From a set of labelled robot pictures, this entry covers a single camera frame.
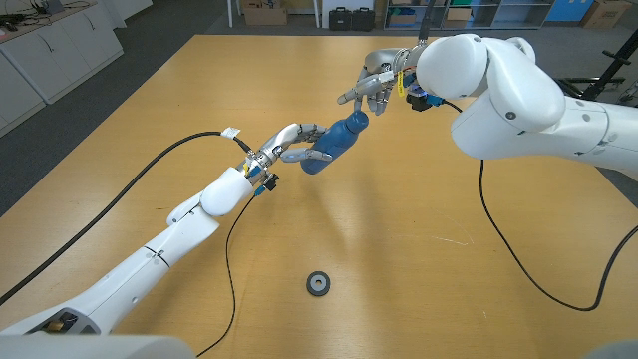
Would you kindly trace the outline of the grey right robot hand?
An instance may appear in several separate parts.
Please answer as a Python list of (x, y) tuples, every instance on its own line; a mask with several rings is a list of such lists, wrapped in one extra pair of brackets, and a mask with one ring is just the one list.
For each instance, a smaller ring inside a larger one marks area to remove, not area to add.
[(417, 63), (424, 50), (424, 46), (415, 46), (369, 53), (357, 82), (338, 97), (337, 103), (344, 105), (353, 101), (353, 109), (360, 111), (366, 99), (369, 110), (377, 116), (382, 115), (395, 87), (400, 93), (405, 93), (408, 87), (417, 84)]

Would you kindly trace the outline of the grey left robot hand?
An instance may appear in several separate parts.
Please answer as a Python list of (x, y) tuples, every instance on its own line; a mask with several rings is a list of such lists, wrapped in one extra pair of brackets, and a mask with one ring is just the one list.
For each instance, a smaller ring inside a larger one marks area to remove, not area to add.
[(285, 163), (296, 163), (305, 160), (320, 161), (330, 163), (335, 157), (325, 151), (312, 150), (308, 148), (295, 148), (290, 150), (290, 146), (298, 143), (316, 143), (327, 132), (323, 126), (316, 124), (296, 124), (293, 123), (281, 129), (278, 133), (268, 139), (256, 154), (248, 155), (245, 164), (249, 170), (255, 166), (266, 169), (273, 165), (278, 159)]

